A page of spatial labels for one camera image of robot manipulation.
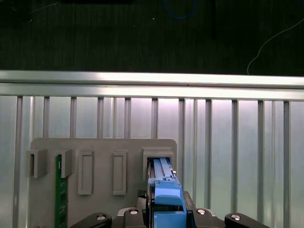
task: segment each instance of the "gray mounting plate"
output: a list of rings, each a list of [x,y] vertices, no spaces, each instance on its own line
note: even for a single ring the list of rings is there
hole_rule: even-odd
[[[47,156],[30,156],[47,150]],[[176,142],[172,139],[68,139],[38,138],[28,152],[27,173],[47,164],[42,176],[29,177],[29,228],[53,228],[55,221],[55,157],[66,154],[62,176],[68,178],[68,219],[71,225],[90,214],[113,218],[122,208],[135,207],[137,191],[147,189],[143,176],[144,151],[172,159],[176,170]]]

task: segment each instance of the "green circuit board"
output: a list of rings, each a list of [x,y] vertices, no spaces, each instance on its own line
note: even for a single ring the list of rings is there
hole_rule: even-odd
[[[56,156],[55,228],[67,228],[67,178],[61,178],[62,156]]]

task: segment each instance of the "gray plastic holder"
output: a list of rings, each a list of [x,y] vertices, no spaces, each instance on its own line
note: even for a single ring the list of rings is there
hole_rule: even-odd
[[[48,172],[48,151],[29,150],[27,151],[27,177],[39,178]]]

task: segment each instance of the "aluminum rail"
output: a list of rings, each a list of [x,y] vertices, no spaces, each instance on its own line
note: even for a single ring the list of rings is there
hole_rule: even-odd
[[[0,83],[304,89],[304,77],[62,71],[0,71]]]

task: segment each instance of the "vertical metal bar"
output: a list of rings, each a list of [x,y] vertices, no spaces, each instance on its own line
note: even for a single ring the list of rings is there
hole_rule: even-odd
[[[290,153],[285,151],[285,216],[290,216],[290,227],[304,227],[304,102],[290,102]]]
[[[15,137],[15,161],[14,161],[14,183],[13,183],[13,210],[12,227],[18,227],[19,218],[19,187],[20,187],[20,149],[21,149],[21,127],[22,126],[22,97],[17,98],[16,114],[16,137]]]
[[[264,217],[264,102],[257,105],[257,220]]]
[[[223,219],[231,209],[232,101],[212,100],[211,209]]]
[[[38,120],[43,120],[43,97],[41,97],[40,101],[42,101],[42,106],[38,105],[36,110],[37,114],[35,114],[35,104],[37,100],[31,96],[23,97],[22,101],[22,125],[21,125],[21,142],[20,142],[20,182],[19,182],[19,219],[18,219],[18,227],[24,228],[27,227],[28,224],[28,205],[29,205],[29,179],[25,175],[26,170],[26,160],[27,153],[26,151],[30,148],[30,144],[33,140],[34,135],[34,119],[39,117]],[[37,128],[36,133],[40,133],[40,137],[42,137],[42,121],[40,124],[37,124],[35,127]]]
[[[284,102],[284,228],[297,227],[290,226],[291,225],[291,202],[290,202],[290,154],[291,154],[291,138],[293,139],[293,143],[302,142],[302,140],[296,139],[297,133],[294,128],[297,129],[297,124],[299,121],[296,116],[299,117],[299,113],[297,113],[297,104],[300,103],[292,103],[293,108],[291,108],[291,104],[289,102]]]
[[[76,109],[77,109],[77,99],[76,97],[71,98],[71,116],[70,116],[70,137],[76,137]]]
[[[272,200],[274,191],[273,167],[273,106],[272,101],[264,103],[264,224],[272,227]]]
[[[0,96],[0,227],[12,227],[17,97]]]
[[[97,97],[78,97],[76,137],[97,137]]]
[[[49,137],[70,137],[70,97],[50,97]]]
[[[131,100],[126,99],[124,103],[124,137],[131,137]]]
[[[103,99],[97,100],[97,138],[103,137]]]
[[[131,138],[151,138],[152,99],[131,98]]]
[[[43,136],[43,118],[44,118],[44,97],[35,96],[33,97],[33,107],[34,107],[34,129],[33,129],[33,138],[40,138]]]
[[[173,139],[177,146],[179,146],[179,100],[160,98],[158,99],[157,111],[157,138]],[[177,172],[177,175],[178,177],[182,177],[182,173]]]
[[[49,115],[50,115],[50,98],[44,97],[43,100],[43,137],[47,138],[49,135]]]
[[[238,211],[238,101],[232,102],[231,212]]]
[[[238,102],[237,210],[257,218],[257,101]]]
[[[105,97],[103,101],[103,138],[114,137],[114,98]]]
[[[284,227],[284,103],[273,102],[273,200],[271,227]]]
[[[179,181],[183,185],[184,181],[184,140],[185,140],[185,100],[179,100],[179,139],[177,151],[177,173]]]
[[[185,99],[185,140],[184,140],[184,180],[183,188],[193,198],[194,183],[194,110],[193,99]]]
[[[206,138],[205,138],[205,207],[211,208],[211,145],[212,145],[212,104],[206,101]]]
[[[152,113],[151,113],[151,136],[153,139],[157,138],[157,128],[158,128],[158,100],[152,100]]]
[[[114,138],[124,138],[124,98],[115,98],[114,108]]]
[[[205,207],[205,185],[210,171],[206,169],[206,101],[196,100],[194,145],[194,199],[198,208]]]

